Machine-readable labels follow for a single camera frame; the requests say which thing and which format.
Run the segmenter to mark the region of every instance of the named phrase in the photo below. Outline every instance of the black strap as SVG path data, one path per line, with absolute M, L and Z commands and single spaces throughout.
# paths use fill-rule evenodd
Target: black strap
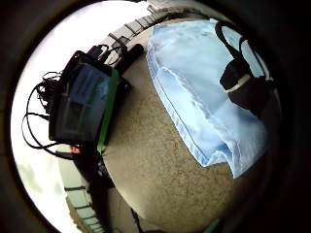
M 239 40 L 239 50 L 235 49 L 225 39 L 223 26 L 227 26 L 232 29 L 232 27 L 227 23 L 219 21 L 215 26 L 216 35 L 233 56 L 233 60 L 226 65 L 224 73 L 221 76 L 220 83 L 225 90 L 229 90 L 238 84 L 239 79 L 241 79 L 244 75 L 249 74 L 251 78 L 237 90 L 231 91 L 228 94 L 228 97 L 234 104 L 243 109 L 250 110 L 255 116 L 260 117 L 266 102 L 269 100 L 269 92 L 272 84 L 271 82 L 266 81 L 266 77 L 264 76 L 254 78 L 250 65 L 244 58 L 241 50 L 242 43 L 246 39 L 242 36 Z M 252 52 L 254 53 L 254 56 L 264 73 L 263 67 L 259 62 L 256 53 L 253 50 Z
M 230 54 L 233 56 L 234 59 L 243 58 L 240 51 L 236 50 L 233 46 L 231 46 L 227 40 L 225 39 L 224 33 L 223 33 L 223 26 L 227 26 L 224 22 L 219 21 L 216 23 L 215 31 L 218 38 L 224 43 Z

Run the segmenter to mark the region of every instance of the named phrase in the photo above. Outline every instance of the light blue towel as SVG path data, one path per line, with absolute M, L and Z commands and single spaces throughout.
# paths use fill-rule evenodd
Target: light blue towel
M 215 24 L 202 20 L 155 26 L 147 60 L 155 90 L 193 157 L 204 167 L 227 162 L 236 178 L 264 154 L 267 133 L 220 85 L 232 56 L 216 36 Z M 238 42 L 236 32 L 224 33 L 230 43 Z M 255 76 L 262 75 L 255 59 L 251 63 Z

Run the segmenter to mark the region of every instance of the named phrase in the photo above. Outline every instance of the wire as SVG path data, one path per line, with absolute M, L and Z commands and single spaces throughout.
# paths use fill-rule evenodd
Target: wire
M 118 50 L 118 49 L 127 49 L 127 47 L 126 46 L 114 47 L 114 48 L 112 48 L 112 49 L 110 49 L 108 51 L 112 52 L 113 50 Z
M 121 58 L 118 57 L 114 62 L 112 62 L 112 63 L 110 63 L 110 64 L 108 64 L 108 65 L 112 66 L 112 65 L 116 64 L 116 63 L 117 63 L 118 61 L 120 61 L 120 60 L 121 60 Z
M 101 44 L 101 45 L 98 45 L 99 47 L 105 47 L 106 50 L 104 52 L 106 52 L 107 50 L 109 50 L 109 46 L 106 45 L 106 44 Z
M 49 147 L 52 147 L 52 146 L 56 146 L 56 145 L 59 145 L 59 143 L 52 143 L 52 144 L 48 144 L 48 145 L 42 145 L 38 140 L 37 138 L 34 136 L 33 132 L 32 132 L 32 129 L 30 127 L 30 123 L 29 123 L 29 118 L 28 116 L 29 115 L 32 115 L 32 116 L 37 116 L 37 117 L 41 117 L 41 118 L 44 118 L 44 119 L 47 119 L 47 116 L 44 116 L 44 115 L 39 115 L 39 114 L 34 114 L 34 113 L 29 113 L 29 103 L 30 103 L 30 99 L 31 99 L 31 96 L 33 95 L 33 93 L 35 92 L 35 90 L 37 90 L 38 88 L 40 88 L 41 86 L 43 86 L 43 82 L 39 83 L 39 84 L 36 84 L 35 87 L 31 90 L 30 92 L 30 95 L 27 99 L 27 104 L 26 104 L 26 114 L 24 115 L 23 119 L 22 119 L 22 122 L 21 122 L 21 132 L 22 132 L 22 137 L 24 139 L 24 141 L 26 142 L 26 144 L 33 148 L 33 149 L 38 149 L 38 150 L 44 150 L 52 155 L 55 155 L 56 157 L 60 157 L 60 158 L 64 158 L 64 159 L 68 159 L 68 160 L 73 160 L 73 156 L 66 156 L 66 155 L 62 155 L 62 154 L 59 154 L 59 153 L 56 153 L 56 152 L 53 152 L 51 150 L 49 150 L 48 148 Z M 25 136 L 24 136 L 24 133 L 23 133 L 23 128 L 22 128 L 22 125 L 23 125 L 23 122 L 24 120 L 26 119 L 26 123 L 27 123 L 27 127 L 28 127 L 28 130 L 29 130 L 29 133 L 31 135 L 31 137 L 33 138 L 33 140 L 37 143 L 38 146 L 33 146 L 32 144 L 30 144 Z

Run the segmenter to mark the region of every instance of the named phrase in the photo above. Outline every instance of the white sky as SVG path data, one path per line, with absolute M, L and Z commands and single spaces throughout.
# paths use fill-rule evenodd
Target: white sky
M 80 9 L 47 35 L 33 52 L 20 77 L 11 121 L 15 160 L 28 194 L 41 213 L 61 232 L 79 231 L 69 217 L 57 159 L 43 151 L 33 150 L 23 142 L 20 124 L 28 95 L 46 72 L 62 70 L 76 50 L 88 51 L 91 46 L 100 44 L 110 32 L 148 15 L 147 7 L 145 2 L 106 1 Z M 42 113 L 39 101 L 32 100 L 30 111 Z M 48 124 L 34 116 L 31 116 L 30 123 L 38 139 L 47 144 Z

